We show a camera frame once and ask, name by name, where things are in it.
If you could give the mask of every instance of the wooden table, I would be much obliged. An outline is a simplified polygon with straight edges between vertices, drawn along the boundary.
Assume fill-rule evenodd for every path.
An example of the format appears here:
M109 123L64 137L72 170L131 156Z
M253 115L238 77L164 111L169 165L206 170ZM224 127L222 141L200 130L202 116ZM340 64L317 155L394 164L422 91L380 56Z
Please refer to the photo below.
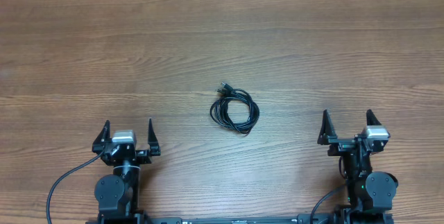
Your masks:
M153 217L310 212L343 183L316 144L322 111L352 137L371 108L392 135L372 162L400 181L395 220L442 223L443 44L444 0L0 0L0 222L46 223L51 185L93 157L106 119L139 144L153 119L162 156L140 202ZM259 105L247 137L210 119L222 81ZM53 222L93 219L111 172L62 181Z

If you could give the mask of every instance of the black wire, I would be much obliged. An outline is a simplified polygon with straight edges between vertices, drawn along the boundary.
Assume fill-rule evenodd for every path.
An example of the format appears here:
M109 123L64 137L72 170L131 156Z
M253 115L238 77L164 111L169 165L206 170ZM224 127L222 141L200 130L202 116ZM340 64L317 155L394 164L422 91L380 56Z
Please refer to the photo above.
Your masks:
M233 89L231 86L225 83L222 83L222 85L223 89L218 90L222 96L219 100L214 102L210 108L211 118L217 124L225 128L236 130L242 134L250 133L251 129L253 129L253 126L259 119L259 107L252 100L250 94L243 89ZM247 121L243 123L233 123L231 118L228 116L228 103L233 100L241 101L248 105L250 114Z
M342 156L339 158L339 173L341 174L342 178L345 179L345 175L342 174Z
M362 170L362 157L364 156L364 155L362 155L362 145L358 145L358 157L359 157L359 159L358 159L358 174L357 174L357 176L359 176L359 174L361 173L361 170Z
M86 163L84 163L84 164L82 164L82 165L80 165L80 166L78 166L78 167L76 167L76 168L74 168L74 169L72 169L72 170L70 170L70 171L68 171L68 172L66 172L64 175L62 175L62 176L60 176L60 178L58 178L57 180L56 180L56 182L54 182L54 185L51 187L51 190L49 191L49 194L48 194L48 199L46 200L46 219L47 219L47 221L48 221L48 224L52 224L52 222L51 222L51 215L50 215L50 213L49 213L49 203L51 202L51 196L53 195L53 192L54 192L54 189L56 189L56 186L65 178L65 177L67 177L68 175L70 175L71 173L73 173L73 172L76 172L77 170L79 170L79 169L81 169L81 168L83 168L83 167L85 167L85 166L87 166L87 165L90 165L92 162L94 162L95 160L97 160L100 156L102 156L102 154L105 152L105 150L103 150L100 154L98 154L96 157L94 157L94 158L92 158L91 160L89 160L88 162L86 162Z
M326 194L324 197L322 197L318 203L316 203L316 205L314 206L313 210L311 211L310 214L310 224L313 224L313 217L314 217L314 212L316 212L316 210L318 209L319 205L321 205L321 203L326 200L327 198L329 198L330 196L338 193L339 191L341 191L345 186L349 185L349 183L345 183L333 190L331 190L328 194Z

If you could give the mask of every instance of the wood plank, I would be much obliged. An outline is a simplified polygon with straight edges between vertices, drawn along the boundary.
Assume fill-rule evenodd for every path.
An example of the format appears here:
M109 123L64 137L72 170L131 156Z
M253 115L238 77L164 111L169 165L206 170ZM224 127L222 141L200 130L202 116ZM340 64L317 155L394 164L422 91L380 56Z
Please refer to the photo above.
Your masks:
M391 132L372 163L400 181L397 223L444 217L444 0L0 0L0 31L2 223L45 223L53 181L92 156L106 119L142 144L153 118L153 217L309 212L341 184L316 145L325 108L341 137L368 108ZM210 119L221 81L261 109L247 137ZM63 181L54 223L94 218L110 172L96 162Z

